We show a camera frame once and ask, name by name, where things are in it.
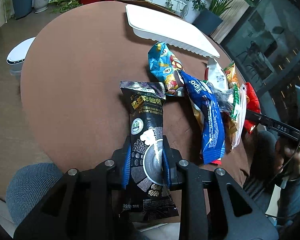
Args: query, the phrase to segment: gray sleeve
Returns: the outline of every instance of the gray sleeve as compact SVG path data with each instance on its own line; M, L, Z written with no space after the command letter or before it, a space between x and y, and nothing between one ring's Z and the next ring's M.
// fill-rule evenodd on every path
M278 217L289 217L300 211L300 177L293 181L288 181L285 189L281 189L278 206ZM278 219L277 225L291 223L294 217Z

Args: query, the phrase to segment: qr code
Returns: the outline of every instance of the qr code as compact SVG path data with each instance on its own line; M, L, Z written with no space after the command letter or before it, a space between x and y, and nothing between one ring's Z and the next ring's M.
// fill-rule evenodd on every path
M217 82L221 82L221 81L225 80L224 76L216 76L216 78L217 78Z

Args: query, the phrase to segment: blue snack package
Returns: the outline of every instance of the blue snack package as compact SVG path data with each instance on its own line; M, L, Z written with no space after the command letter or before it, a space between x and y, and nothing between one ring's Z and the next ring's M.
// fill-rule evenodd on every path
M158 42L148 52L150 72L166 87L166 95L184 96L184 82L179 74L181 62L168 49L167 44Z
M201 151L204 164L208 164L225 153L225 130L219 105L207 84L184 71L180 71L180 74L185 82L194 114L202 126Z

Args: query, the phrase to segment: black pants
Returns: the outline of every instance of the black pants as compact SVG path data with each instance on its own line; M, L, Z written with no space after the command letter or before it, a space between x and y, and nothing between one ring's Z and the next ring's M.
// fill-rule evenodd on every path
M253 198L269 179L274 175L274 147L275 136L268 131L258 132L257 149L253 157L250 176L243 184L243 190ZM255 200L259 208L265 213L269 207L271 196L274 190L273 182L269 185L260 197Z

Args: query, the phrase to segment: round table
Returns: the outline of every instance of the round table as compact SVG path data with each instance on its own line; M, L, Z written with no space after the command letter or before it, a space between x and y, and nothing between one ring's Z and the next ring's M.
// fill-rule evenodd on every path
M105 1L68 11L47 24L23 64L21 97L40 147L63 171L87 170L111 157L130 134L121 80L153 81L147 53L156 43L136 36L127 22L125 3ZM211 39L222 67L228 56ZM207 59L169 46L185 71L204 79ZM201 163L201 131L188 98L163 106L163 129L183 158ZM222 167L242 185L250 162L242 143L229 149ZM205 165L214 170L216 165ZM180 193L173 192L180 207Z

